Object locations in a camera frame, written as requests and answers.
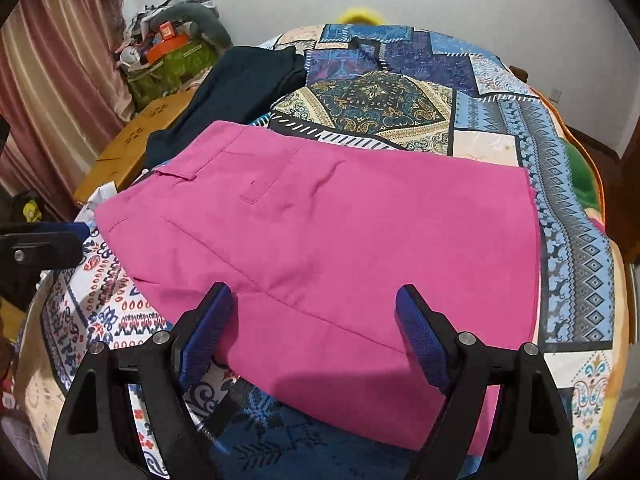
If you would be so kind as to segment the orange red box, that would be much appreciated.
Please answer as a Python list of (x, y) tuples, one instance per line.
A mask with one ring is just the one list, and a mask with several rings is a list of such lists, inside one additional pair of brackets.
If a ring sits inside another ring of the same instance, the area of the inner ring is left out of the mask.
[(163, 22), (160, 24), (160, 39), (146, 52), (146, 59), (153, 64), (166, 54), (185, 46), (189, 41), (190, 37), (179, 34), (171, 22)]

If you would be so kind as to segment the grey neck pillow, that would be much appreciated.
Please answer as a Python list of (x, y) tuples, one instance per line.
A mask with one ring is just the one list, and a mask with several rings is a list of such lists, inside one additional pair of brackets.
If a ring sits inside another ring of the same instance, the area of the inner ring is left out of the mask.
[(188, 24), (188, 35), (191, 38), (200, 37), (218, 50), (233, 47), (231, 37), (219, 21), (218, 14), (201, 3), (186, 1), (168, 6), (149, 20), (149, 31), (159, 32), (160, 25), (166, 22)]

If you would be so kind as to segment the wooden lap desk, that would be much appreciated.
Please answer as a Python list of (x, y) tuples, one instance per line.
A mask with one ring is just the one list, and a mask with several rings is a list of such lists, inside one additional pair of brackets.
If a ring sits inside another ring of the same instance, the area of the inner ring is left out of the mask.
[(110, 182), (117, 191), (128, 188), (142, 171), (149, 136), (171, 126), (189, 105), (194, 93), (194, 90), (188, 90), (154, 100), (128, 122), (99, 154), (85, 180), (76, 188), (75, 202), (87, 203), (97, 188)]

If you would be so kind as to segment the dark navy folded garment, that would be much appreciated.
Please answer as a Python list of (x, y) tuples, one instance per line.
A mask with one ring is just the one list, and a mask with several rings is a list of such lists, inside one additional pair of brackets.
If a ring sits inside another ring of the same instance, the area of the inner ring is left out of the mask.
[(212, 122), (248, 125), (306, 82), (304, 58), (293, 47), (234, 47), (215, 64), (170, 127), (150, 134), (143, 167), (178, 155)]

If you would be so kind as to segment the white wall socket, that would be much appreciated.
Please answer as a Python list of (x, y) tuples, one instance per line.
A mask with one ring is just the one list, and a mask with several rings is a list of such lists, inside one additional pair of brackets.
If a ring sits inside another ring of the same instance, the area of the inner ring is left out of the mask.
[(562, 96), (562, 91), (557, 88), (553, 88), (549, 94), (549, 100), (553, 103), (559, 103), (561, 96)]

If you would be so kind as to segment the striped pink curtain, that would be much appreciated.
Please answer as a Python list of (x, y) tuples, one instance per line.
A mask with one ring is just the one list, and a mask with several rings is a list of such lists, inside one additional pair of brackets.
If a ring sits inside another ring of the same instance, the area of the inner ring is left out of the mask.
[(1, 182), (36, 191), (58, 219), (134, 111), (114, 60), (124, 0), (17, 0), (1, 26)]

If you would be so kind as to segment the yellow foam headboard arch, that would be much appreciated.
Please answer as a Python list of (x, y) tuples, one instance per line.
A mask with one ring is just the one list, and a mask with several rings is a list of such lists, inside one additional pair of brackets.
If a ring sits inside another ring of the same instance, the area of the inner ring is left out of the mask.
[(337, 23), (343, 25), (380, 26), (385, 25), (387, 21), (378, 11), (367, 6), (352, 6), (340, 14)]

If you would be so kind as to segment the pink pants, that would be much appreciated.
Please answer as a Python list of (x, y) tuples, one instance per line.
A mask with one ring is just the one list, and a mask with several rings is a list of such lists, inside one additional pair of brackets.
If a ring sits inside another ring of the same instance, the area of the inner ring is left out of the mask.
[(296, 410), (409, 450), (442, 395), (401, 333), (401, 286), (492, 346), (535, 330), (539, 224), (518, 167), (214, 122), (100, 205), (96, 225), (168, 321), (213, 284), (231, 288), (219, 362)]

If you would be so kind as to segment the green storage bag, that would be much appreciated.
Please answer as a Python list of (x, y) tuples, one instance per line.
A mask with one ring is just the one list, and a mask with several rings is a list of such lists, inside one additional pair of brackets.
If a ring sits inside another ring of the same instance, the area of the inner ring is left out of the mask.
[(188, 39), (154, 63), (125, 75), (134, 105), (143, 110), (152, 101), (178, 92), (218, 61), (217, 51), (201, 39)]

